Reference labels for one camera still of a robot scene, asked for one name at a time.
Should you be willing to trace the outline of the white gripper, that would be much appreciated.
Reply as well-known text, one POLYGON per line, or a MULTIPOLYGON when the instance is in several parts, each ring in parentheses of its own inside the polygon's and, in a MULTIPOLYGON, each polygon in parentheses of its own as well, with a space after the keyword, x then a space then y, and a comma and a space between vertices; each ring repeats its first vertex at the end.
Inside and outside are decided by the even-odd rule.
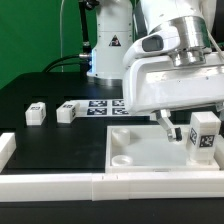
POLYGON ((202 50, 202 64, 175 66, 171 55, 180 43, 178 29, 166 27, 135 41, 123 59, 126 110, 131 114, 157 111, 156 120, 170 142, 181 141, 182 134, 170 121, 169 110, 216 104, 224 122, 224 58, 202 50))

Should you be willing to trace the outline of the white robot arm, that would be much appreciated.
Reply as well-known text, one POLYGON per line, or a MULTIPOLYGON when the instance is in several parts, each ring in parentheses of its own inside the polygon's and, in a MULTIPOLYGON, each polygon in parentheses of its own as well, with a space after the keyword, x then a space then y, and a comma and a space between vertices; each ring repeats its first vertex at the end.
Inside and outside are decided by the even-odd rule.
POLYGON ((217 0, 79 0, 95 9, 89 80, 121 85, 125 109, 154 113, 168 139, 172 111, 214 105, 224 120, 224 52, 211 35, 217 0))

